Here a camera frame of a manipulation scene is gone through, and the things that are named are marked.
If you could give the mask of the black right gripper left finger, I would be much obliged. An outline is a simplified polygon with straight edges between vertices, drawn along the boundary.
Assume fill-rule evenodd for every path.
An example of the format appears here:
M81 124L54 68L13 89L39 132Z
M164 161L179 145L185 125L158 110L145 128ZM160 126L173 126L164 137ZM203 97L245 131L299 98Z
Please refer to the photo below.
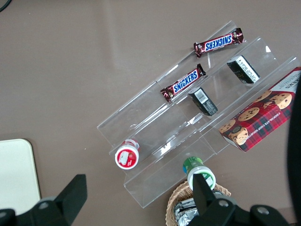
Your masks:
M18 226L70 226L87 200L87 179L77 174L54 199L39 201L17 216Z

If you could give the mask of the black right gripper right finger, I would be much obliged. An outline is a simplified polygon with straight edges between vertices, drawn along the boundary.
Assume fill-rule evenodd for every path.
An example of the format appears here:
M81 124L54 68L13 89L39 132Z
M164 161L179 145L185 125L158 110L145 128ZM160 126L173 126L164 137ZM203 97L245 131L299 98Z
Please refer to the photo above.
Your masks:
M193 199L198 210L190 226L248 226L249 213L226 196L217 198L200 174L193 175Z

